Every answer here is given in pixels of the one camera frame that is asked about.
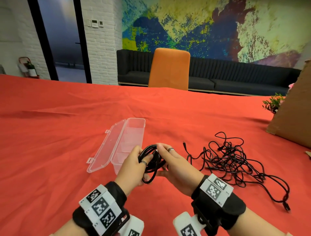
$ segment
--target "orange chair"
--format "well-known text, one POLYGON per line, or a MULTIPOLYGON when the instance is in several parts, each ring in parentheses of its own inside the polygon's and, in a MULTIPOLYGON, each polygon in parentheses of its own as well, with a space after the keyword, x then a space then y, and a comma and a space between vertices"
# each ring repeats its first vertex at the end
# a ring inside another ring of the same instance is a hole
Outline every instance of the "orange chair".
POLYGON ((177 49, 155 50, 148 87, 188 90, 190 53, 177 49))

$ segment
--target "person's left hand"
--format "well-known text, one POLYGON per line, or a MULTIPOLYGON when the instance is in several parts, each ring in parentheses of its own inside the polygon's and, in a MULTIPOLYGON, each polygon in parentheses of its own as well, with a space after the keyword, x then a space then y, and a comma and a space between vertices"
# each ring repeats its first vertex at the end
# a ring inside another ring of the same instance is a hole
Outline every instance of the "person's left hand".
MULTIPOLYGON (((144 174, 146 165, 144 163, 138 163, 138 156, 142 152, 139 146, 135 146, 131 153, 124 160, 121 169, 115 179, 115 182, 120 186, 126 196, 131 191, 140 185, 143 185, 142 178, 146 181, 150 179, 148 174, 144 174)), ((143 158, 147 164, 152 160, 153 155, 149 154, 143 158)))

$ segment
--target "black sofa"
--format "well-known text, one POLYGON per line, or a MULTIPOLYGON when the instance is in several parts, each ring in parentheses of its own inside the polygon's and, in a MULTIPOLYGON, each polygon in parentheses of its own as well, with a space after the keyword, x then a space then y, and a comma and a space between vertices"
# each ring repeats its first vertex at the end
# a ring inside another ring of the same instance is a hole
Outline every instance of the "black sofa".
MULTIPOLYGON (((153 53, 118 50, 118 82, 148 85, 153 53)), ((285 95, 301 70, 217 59, 190 58, 189 90, 285 95)))

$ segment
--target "plastic lid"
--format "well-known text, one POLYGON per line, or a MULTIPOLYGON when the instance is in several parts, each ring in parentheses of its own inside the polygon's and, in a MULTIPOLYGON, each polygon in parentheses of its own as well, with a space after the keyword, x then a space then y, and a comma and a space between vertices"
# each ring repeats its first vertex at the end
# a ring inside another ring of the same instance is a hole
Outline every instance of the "plastic lid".
POLYGON ((87 172, 92 173, 108 165, 120 141, 125 122, 126 119, 111 126, 106 138, 94 156, 92 163, 89 165, 87 172))

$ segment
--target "hand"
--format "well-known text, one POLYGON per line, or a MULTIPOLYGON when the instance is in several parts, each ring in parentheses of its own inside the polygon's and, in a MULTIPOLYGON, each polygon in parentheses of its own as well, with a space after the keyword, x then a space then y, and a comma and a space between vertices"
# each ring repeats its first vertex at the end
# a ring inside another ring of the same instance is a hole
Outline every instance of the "hand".
POLYGON ((167 170, 158 171, 157 176, 167 178, 180 192, 191 196, 204 175, 175 150, 168 152, 167 149, 169 148, 171 148, 170 145, 157 144, 158 152, 168 167, 167 170))
MULTIPOLYGON (((142 178, 146 181, 150 179, 148 174, 144 174, 146 165, 144 163, 138 163, 138 156, 142 152, 139 146, 135 146, 131 153, 124 160, 121 169, 115 179, 115 182, 120 186, 126 196, 128 196, 131 191, 140 185, 143 185, 142 178)), ((152 154, 143 158, 147 164, 153 158, 152 154)))

